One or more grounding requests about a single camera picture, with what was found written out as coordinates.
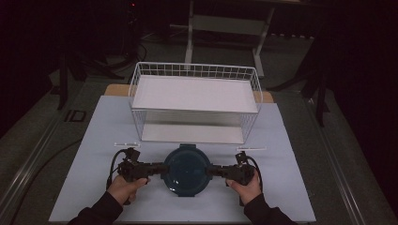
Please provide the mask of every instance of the table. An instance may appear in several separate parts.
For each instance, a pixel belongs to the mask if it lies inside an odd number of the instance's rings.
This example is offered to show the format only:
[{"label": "table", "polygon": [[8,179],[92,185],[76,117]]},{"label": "table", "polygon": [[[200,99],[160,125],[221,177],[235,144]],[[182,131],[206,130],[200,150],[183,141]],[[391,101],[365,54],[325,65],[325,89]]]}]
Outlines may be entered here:
[{"label": "table", "polygon": [[[99,100],[90,125],[68,177],[58,196],[51,222],[67,222],[81,209],[92,205],[105,190],[111,160],[117,150],[114,143],[138,141],[130,114],[126,85],[111,85]],[[299,167],[288,140],[283,120],[274,103],[264,103],[245,146],[267,144],[267,151],[247,152],[260,166],[268,204],[279,206],[295,221],[315,221]],[[162,162],[179,143],[141,142],[139,158],[143,162]],[[236,163],[236,146],[197,144],[216,165]],[[125,207],[117,220],[124,223],[248,223],[238,205],[237,194],[213,177],[204,191],[193,198],[178,198],[167,189],[158,175],[140,189],[137,200]]]},{"label": "table", "polygon": [[257,47],[253,49],[253,59],[255,68],[259,78],[264,78],[263,66],[261,63],[260,52],[263,48],[264,41],[267,37],[267,31],[272,19],[272,14],[275,7],[272,7],[268,11],[268,16],[265,21],[255,21],[255,20],[242,20],[234,18],[224,18],[206,15],[197,15],[193,13],[193,3],[190,1],[190,17],[188,20],[188,45],[185,53],[185,63],[190,64],[192,61],[192,35],[193,30],[206,30],[206,31],[216,31],[225,33],[234,33],[241,35],[255,35],[259,36],[259,42]]}]

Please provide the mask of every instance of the floor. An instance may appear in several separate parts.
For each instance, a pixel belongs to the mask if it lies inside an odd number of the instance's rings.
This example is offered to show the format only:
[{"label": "floor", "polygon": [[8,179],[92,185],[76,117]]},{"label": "floor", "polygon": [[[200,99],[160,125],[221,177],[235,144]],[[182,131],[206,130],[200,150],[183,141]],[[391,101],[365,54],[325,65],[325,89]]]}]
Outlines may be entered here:
[{"label": "floor", "polygon": [[[185,37],[183,30],[168,42],[147,36],[139,54],[146,54],[150,62],[184,62]],[[262,88],[292,78],[311,43],[305,38],[269,37],[261,53],[266,73]],[[195,42],[192,62],[253,66],[250,48],[217,46],[203,38]],[[48,218],[99,97],[109,83],[126,82],[132,70],[117,72],[126,78],[123,81],[93,73],[85,82],[69,78],[69,101],[62,111],[56,109],[58,96],[48,94],[0,140],[0,193],[5,193],[1,224],[50,224]],[[299,94],[303,84],[271,94],[315,212],[317,222],[311,224],[398,224],[333,93],[327,92],[329,112],[324,113],[325,127],[320,127],[314,119],[316,99]],[[86,117],[70,121],[69,111],[86,112]]]}]

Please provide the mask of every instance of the person's left hand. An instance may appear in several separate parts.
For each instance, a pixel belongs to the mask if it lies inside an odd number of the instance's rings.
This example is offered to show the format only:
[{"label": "person's left hand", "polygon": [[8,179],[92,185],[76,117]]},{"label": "person's left hand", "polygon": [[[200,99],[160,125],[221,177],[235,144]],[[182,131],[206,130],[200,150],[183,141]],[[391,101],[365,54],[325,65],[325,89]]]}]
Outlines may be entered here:
[{"label": "person's left hand", "polygon": [[136,193],[138,188],[144,186],[149,180],[146,178],[141,178],[128,183],[122,175],[115,177],[114,182],[109,186],[107,191],[117,200],[117,202],[123,206],[126,200],[131,203],[136,198]]}]

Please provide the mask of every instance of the dark blue lid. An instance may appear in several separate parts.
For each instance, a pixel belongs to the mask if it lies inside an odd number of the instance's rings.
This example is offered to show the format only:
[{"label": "dark blue lid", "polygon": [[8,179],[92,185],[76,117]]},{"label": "dark blue lid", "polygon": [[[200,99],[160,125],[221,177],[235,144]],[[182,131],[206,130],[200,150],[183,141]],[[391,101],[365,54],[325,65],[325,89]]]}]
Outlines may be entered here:
[{"label": "dark blue lid", "polygon": [[195,144],[181,144],[167,156],[164,164],[169,166],[169,172],[161,179],[178,197],[194,197],[211,179],[206,173],[210,161]]}]

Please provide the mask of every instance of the white paper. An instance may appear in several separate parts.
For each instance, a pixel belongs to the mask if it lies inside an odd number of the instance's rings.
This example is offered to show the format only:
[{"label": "white paper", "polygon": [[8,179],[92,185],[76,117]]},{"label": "white paper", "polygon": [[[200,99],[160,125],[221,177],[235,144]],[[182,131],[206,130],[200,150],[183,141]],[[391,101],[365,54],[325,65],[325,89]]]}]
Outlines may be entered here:
[{"label": "white paper", "polygon": [[[105,191],[105,183],[115,152],[114,143],[138,142],[127,97],[101,97],[68,177],[55,203],[51,222],[67,222],[80,210],[92,206]],[[141,142],[140,161],[163,162],[179,147],[173,142]],[[266,200],[278,206],[291,219],[315,221],[283,120],[276,104],[263,104],[244,146],[266,146],[267,151],[252,151],[263,174]],[[197,144],[216,165],[236,163],[237,145]],[[237,194],[214,177],[193,198],[179,198],[159,175],[141,188],[137,200],[124,207],[118,219],[127,223],[247,223]]]}]

